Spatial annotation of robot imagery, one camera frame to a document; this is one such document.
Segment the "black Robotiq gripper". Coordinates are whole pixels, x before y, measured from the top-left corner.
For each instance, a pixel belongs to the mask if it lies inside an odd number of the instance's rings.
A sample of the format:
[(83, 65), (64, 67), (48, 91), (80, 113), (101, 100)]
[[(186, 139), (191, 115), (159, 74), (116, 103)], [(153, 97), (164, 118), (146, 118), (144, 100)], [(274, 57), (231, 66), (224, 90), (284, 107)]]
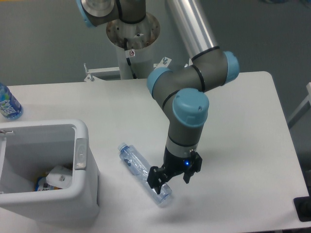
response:
[(149, 186), (160, 194), (161, 187), (171, 178), (184, 174), (183, 180), (189, 183), (195, 172), (200, 172), (203, 159), (198, 152), (191, 150), (188, 157), (177, 157), (165, 148), (162, 167), (152, 166), (148, 173)]

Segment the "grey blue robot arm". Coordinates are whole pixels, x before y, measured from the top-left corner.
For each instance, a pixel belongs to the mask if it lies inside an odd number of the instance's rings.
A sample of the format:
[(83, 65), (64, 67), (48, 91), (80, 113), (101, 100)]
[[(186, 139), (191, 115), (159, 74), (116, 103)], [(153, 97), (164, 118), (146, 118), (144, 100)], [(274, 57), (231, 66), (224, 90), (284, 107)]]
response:
[(164, 183), (183, 175), (189, 182), (199, 172), (197, 152), (208, 116), (206, 92), (235, 80), (240, 72), (233, 53), (222, 51), (197, 0), (170, 0), (167, 5), (192, 64), (174, 72), (153, 67), (148, 49), (160, 33), (157, 19), (146, 11), (143, 0), (79, 0), (86, 25), (106, 24), (109, 40), (116, 46), (122, 79), (147, 80), (152, 98), (169, 120), (163, 165), (150, 168), (147, 182), (159, 193)]

